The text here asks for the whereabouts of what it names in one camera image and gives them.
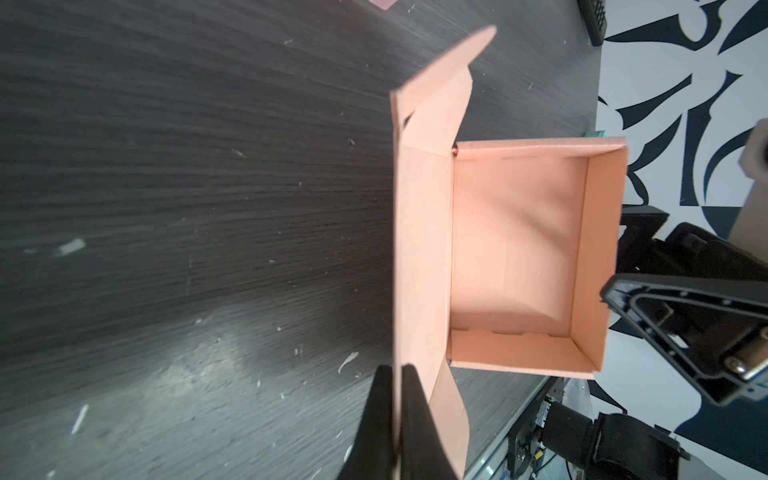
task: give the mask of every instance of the cardboard box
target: cardboard box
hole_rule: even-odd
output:
[[[459,478],[468,423],[446,356],[476,369],[600,371],[600,289],[615,270],[627,170],[623,138],[454,147],[468,64],[495,32],[467,37],[391,95],[395,398],[400,367],[414,364]]]

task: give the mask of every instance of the wood grain surface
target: wood grain surface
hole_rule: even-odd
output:
[[[490,23],[459,140],[590,130],[572,0],[3,2],[3,478],[335,478],[391,362],[389,91]],[[469,464],[541,379],[455,376]]]

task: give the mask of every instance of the black cable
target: black cable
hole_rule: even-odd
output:
[[[549,460],[547,460],[547,461],[546,461],[546,462],[545,462],[545,463],[544,463],[544,464],[543,464],[541,467],[534,469],[534,471],[533,471],[533,472],[534,472],[534,473],[539,473],[541,470],[543,470],[543,469],[544,469],[544,467],[545,467],[545,466],[547,466],[547,465],[549,465],[550,463],[552,463],[552,460],[554,460],[554,457],[556,457],[556,456],[558,456],[558,454],[557,454],[557,453],[555,453],[555,454],[554,454],[552,457],[550,457],[550,458],[549,458]]]
[[[520,464],[520,466],[518,467],[518,469],[515,470],[515,474],[512,477],[515,480],[517,478],[519,478],[520,475],[524,474],[525,473],[525,469],[527,469],[528,466],[531,464],[531,453],[527,449],[523,450],[523,453],[524,453],[523,461]]]

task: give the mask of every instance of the wall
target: wall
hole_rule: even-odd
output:
[[[627,137],[624,202],[667,211],[659,237],[680,222],[727,237],[751,186],[737,165],[741,147],[768,117],[768,0],[607,0],[606,16],[597,129]],[[768,478],[768,402],[702,402],[620,324],[592,386],[674,431],[725,478]],[[593,400],[596,410],[618,411]]]

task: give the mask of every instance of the box wall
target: box wall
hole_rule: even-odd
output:
[[[627,157],[624,147],[590,158],[587,166],[571,338],[598,372],[603,366],[609,314],[600,290],[616,271]]]
[[[594,365],[569,338],[452,330],[452,366],[594,378]]]

